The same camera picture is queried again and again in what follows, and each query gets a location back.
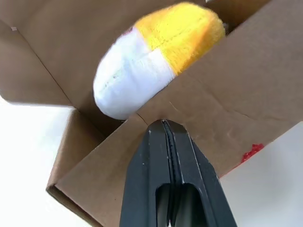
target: white surface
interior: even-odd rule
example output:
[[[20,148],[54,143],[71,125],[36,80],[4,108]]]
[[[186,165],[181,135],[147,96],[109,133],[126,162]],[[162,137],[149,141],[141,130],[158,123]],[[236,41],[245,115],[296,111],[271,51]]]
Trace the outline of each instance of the white surface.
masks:
[[[0,98],[0,226],[88,227],[45,192],[71,109]],[[239,227],[303,226],[303,123],[221,178]]]
[[[0,226],[89,226],[45,192],[70,111],[0,97]]]
[[[239,227],[303,226],[303,122],[220,179]]]
[[[126,120],[174,77],[161,50],[151,51],[134,27],[120,36],[101,60],[94,98],[104,114]]]

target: plush toy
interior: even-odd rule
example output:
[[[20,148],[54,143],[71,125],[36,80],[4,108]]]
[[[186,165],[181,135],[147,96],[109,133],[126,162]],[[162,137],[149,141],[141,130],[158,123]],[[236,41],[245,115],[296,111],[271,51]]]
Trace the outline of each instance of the plush toy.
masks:
[[[224,36],[218,16],[192,3],[141,18],[101,60],[93,85],[97,106],[127,119]]]

